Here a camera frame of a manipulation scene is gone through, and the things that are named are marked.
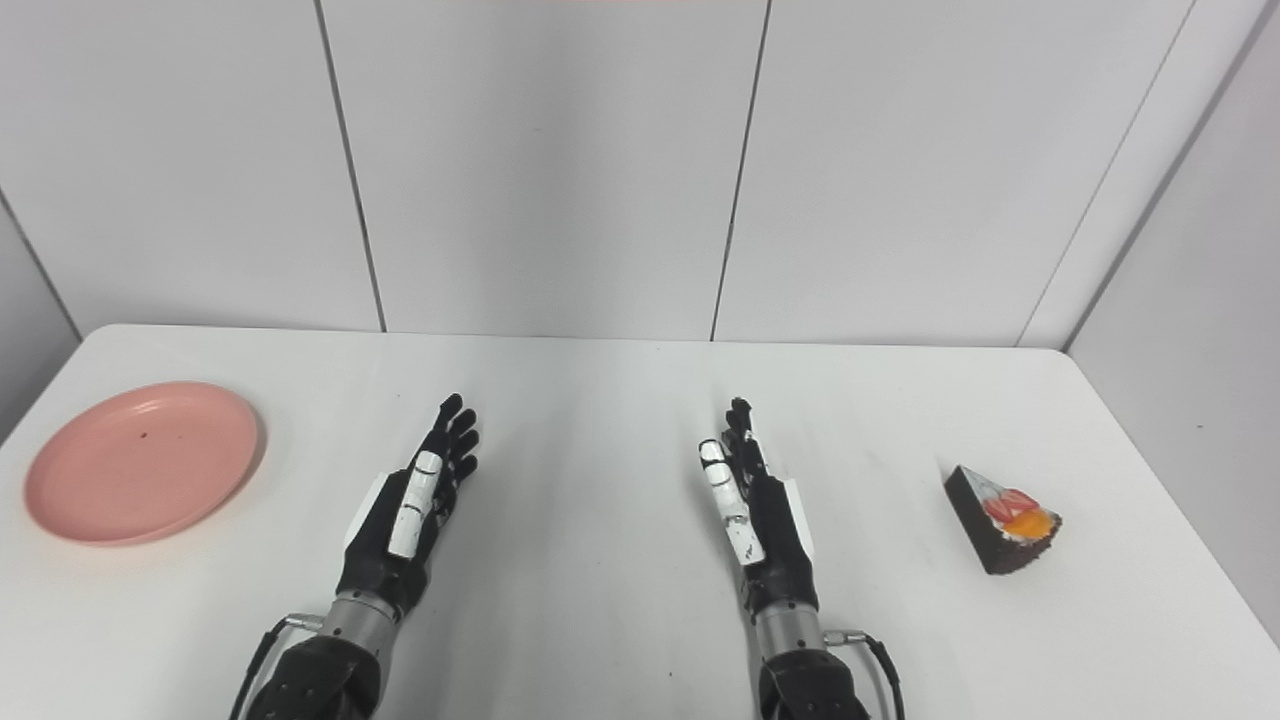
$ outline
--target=chocolate cake slice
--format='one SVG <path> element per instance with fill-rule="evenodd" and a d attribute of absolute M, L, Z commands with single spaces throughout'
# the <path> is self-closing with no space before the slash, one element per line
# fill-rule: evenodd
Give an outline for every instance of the chocolate cake slice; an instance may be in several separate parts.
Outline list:
<path fill-rule="evenodd" d="M 1023 491 L 998 486 L 964 465 L 956 465 L 943 487 L 991 575 L 1025 568 L 1048 550 L 1062 527 L 1062 518 Z"/>

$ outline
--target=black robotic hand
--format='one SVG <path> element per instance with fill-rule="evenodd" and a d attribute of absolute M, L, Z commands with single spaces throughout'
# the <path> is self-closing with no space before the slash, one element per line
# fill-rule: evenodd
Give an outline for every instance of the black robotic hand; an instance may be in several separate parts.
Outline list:
<path fill-rule="evenodd" d="M 458 486 L 476 469 L 475 424 L 476 411 L 463 410 L 461 395 L 440 405 L 431 432 L 408 466 L 387 478 L 347 546 L 338 594 L 372 593 L 399 616 L 417 606 L 428 583 L 426 559 L 453 515 Z"/>
<path fill-rule="evenodd" d="M 367 720 L 381 701 L 399 623 L 428 584 L 426 561 L 452 516 L 458 486 L 476 469 L 475 410 L 462 396 L 440 405 L 408 468 L 383 483 L 347 546 L 337 598 L 324 618 L 291 615 L 264 638 L 236 700 L 232 720 L 275 635 L 287 624 L 317 634 L 282 656 L 250 705 L 251 720 Z"/>
<path fill-rule="evenodd" d="M 736 397 L 724 419 L 723 443 L 703 441 L 699 456 L 742 568 L 742 606 L 763 660 L 760 715 L 765 720 L 867 720 L 854 694 L 852 674 L 827 651 L 827 641 L 836 634 L 823 633 L 818 623 L 818 592 L 800 539 L 799 509 L 792 507 L 786 483 L 769 470 L 751 425 L 751 406 Z M 840 633 L 840 638 L 832 644 L 868 642 L 863 633 Z M 893 674 L 895 689 L 896 679 Z"/>

